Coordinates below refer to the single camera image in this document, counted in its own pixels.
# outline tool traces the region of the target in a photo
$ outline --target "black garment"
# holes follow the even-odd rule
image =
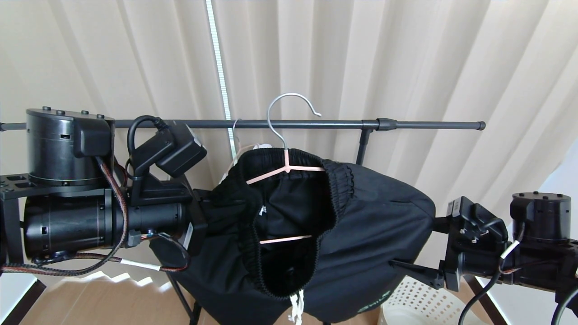
[[[252,150],[203,203],[207,238],[175,278],[222,325],[273,324],[301,288],[305,312],[324,322],[376,308],[403,278],[388,262],[413,263],[432,231],[434,203],[412,186],[297,149],[290,162],[325,172],[247,185],[284,164],[283,149]],[[313,237],[259,244],[299,235]],[[166,241],[150,247],[162,263],[181,263]]]

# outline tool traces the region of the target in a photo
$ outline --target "curtain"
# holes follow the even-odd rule
[[[209,4],[0,2],[1,122],[25,121],[26,108],[41,106],[117,119],[223,119],[228,108],[232,119],[264,119],[286,92],[308,97],[323,119],[485,121],[484,131],[374,132],[364,165],[429,195],[438,216],[464,195],[508,222],[511,194],[539,188],[578,136],[576,1]],[[298,98],[281,99],[272,117],[318,118]],[[235,133],[241,145],[281,146],[268,130]],[[281,133],[289,147],[355,161],[359,130]],[[211,189],[231,162],[229,138],[199,134],[209,154],[188,177]],[[137,142],[150,135],[141,131]],[[0,141],[1,173],[27,172],[25,132],[2,132]],[[122,162],[125,147],[119,130]],[[444,251],[435,234],[418,262],[437,267]],[[119,256],[155,261],[147,245]],[[126,265],[103,271],[165,281]]]

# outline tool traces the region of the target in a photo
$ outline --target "white hanger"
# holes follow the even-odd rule
[[[313,108],[313,104],[311,104],[311,102],[305,96],[303,96],[301,94],[285,93],[285,94],[277,96],[277,98],[275,98],[271,102],[271,104],[269,104],[269,108],[267,109],[267,123],[269,124],[269,128],[271,129],[271,131],[273,131],[273,133],[275,133],[279,137],[279,139],[281,139],[281,141],[283,141],[283,148],[285,149],[285,151],[284,151],[285,152],[285,166],[278,168],[272,172],[268,172],[268,173],[263,174],[261,176],[250,179],[247,181],[247,184],[253,184],[253,183],[259,182],[260,180],[269,178],[273,175],[277,175],[278,173],[282,173],[282,172],[289,173],[290,171],[314,171],[314,172],[325,171],[325,169],[323,169],[322,167],[293,166],[293,165],[289,164],[289,148],[287,147],[287,141],[285,141],[285,138],[283,138],[282,135],[280,135],[277,131],[275,131],[275,129],[273,128],[273,125],[271,125],[271,108],[278,100],[280,100],[281,98],[286,97],[286,96],[296,96],[296,97],[302,98],[305,102],[307,102],[307,105],[309,106],[309,108],[311,109],[313,114],[321,117],[321,114],[317,113],[315,111],[315,108]]]

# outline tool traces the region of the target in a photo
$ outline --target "wooden floor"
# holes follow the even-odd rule
[[[192,306],[193,298],[186,294]],[[291,325],[283,313],[275,325]],[[358,315],[341,325],[376,325],[379,310]],[[118,282],[108,277],[90,281],[63,280],[48,288],[28,312],[21,325],[188,325],[188,317],[174,289],[159,289],[149,283],[139,285],[132,279]],[[199,325],[218,325],[204,310]],[[305,315],[303,325],[320,325]]]

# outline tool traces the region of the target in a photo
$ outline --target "laundry basket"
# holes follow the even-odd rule
[[[381,306],[379,325],[456,325],[465,304],[446,289],[406,276]],[[486,325],[471,310],[464,325]]]

